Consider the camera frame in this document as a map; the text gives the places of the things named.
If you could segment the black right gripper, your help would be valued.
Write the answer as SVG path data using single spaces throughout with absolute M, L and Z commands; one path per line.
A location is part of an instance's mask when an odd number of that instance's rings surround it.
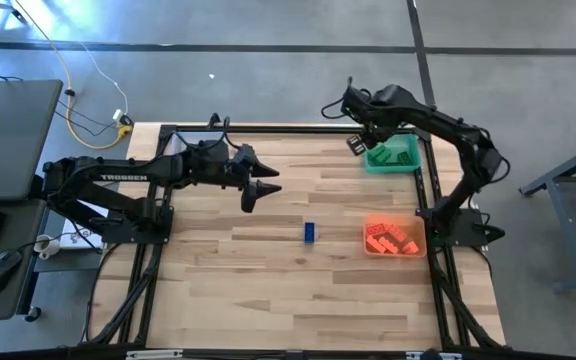
M 349 137 L 346 144 L 354 156 L 368 150 L 367 143 L 379 143 L 395 133 L 395 117 L 389 111 L 366 111 L 359 114 L 363 130 Z

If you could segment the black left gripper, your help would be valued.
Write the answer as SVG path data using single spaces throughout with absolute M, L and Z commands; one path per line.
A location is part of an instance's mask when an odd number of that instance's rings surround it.
M 280 172 L 256 159 L 253 148 L 241 145 L 232 158 L 223 164 L 218 184 L 222 187 L 235 187 L 242 190 L 241 210 L 252 213 L 258 199 L 282 190 L 280 185 L 264 183 L 261 180 L 249 182 L 251 177 L 277 177 Z

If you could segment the green plastic bin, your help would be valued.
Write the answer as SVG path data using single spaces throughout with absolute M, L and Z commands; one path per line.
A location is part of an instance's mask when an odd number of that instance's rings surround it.
M 416 135 L 397 134 L 390 137 L 383 144 L 392 151 L 392 156 L 387 164 L 376 164 L 373 157 L 369 157 L 367 152 L 363 155 L 364 169 L 371 174 L 388 174 L 388 173 L 410 173 L 414 172 L 421 166 L 421 159 L 418 149 L 418 140 Z M 397 154 L 408 152 L 413 160 L 411 166 L 400 166 L 397 162 Z

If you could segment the clear white plastic bin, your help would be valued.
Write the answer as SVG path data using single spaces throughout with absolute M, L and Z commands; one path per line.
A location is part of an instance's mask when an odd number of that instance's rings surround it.
M 179 131 L 171 136 L 164 151 L 165 155 L 174 155 L 186 149 L 186 144 L 198 145 L 201 141 L 213 141 L 221 138 L 220 132 Z

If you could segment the orange plastic bin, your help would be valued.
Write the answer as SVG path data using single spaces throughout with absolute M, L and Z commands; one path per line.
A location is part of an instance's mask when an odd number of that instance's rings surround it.
M 368 235 L 365 232 L 365 227 L 367 224 L 383 223 L 386 227 L 389 224 L 396 224 L 399 226 L 406 234 L 407 239 L 399 243 L 397 242 L 388 232 L 381 234 L 380 236 L 372 236 L 374 239 L 379 240 L 381 237 L 385 237 L 394 245 L 399 248 L 398 254 L 378 254 L 378 253 L 368 253 L 365 248 L 365 238 Z M 419 253 L 416 255 L 406 255 L 402 251 L 402 247 L 410 242 L 414 241 L 419 248 Z M 364 253 L 369 256 L 375 257 L 387 257 L 387 258 L 423 258 L 427 255 L 427 244 L 425 235 L 425 225 L 424 221 L 414 215 L 385 215 L 385 214 L 371 214 L 365 217 L 362 232 L 362 246 Z

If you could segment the white mug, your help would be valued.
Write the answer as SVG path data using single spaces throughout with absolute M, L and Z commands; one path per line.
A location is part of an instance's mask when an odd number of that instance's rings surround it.
M 60 236 L 39 235 L 33 245 L 33 251 L 42 260 L 54 256 L 60 250 Z

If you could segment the black computer mouse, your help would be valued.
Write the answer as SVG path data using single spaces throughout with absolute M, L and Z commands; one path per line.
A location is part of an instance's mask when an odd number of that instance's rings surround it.
M 0 292 L 7 286 L 24 256 L 20 250 L 6 250 L 0 253 Z

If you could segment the black aluminium table frame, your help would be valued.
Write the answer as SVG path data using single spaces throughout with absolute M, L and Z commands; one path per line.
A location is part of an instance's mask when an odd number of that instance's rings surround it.
M 455 148 L 420 146 L 410 175 L 371 176 L 346 147 L 342 125 L 237 126 L 279 170 L 280 193 L 251 214 L 232 190 L 175 192 L 172 237 L 157 279 L 117 336 L 183 358 L 316 360 L 345 354 L 400 358 L 407 351 L 475 344 L 450 304 L 436 304 L 426 258 L 364 253 L 364 218 L 411 214 L 453 189 Z M 314 244 L 303 241 L 313 222 Z

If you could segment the white frame bracket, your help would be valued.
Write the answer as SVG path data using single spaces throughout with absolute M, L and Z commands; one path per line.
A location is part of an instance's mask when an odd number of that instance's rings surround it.
M 125 360 L 178 360 L 183 358 L 179 349 L 128 351 Z
M 405 360 L 463 360 L 463 357 L 459 353 L 439 352 L 429 349 L 423 352 L 407 352 Z

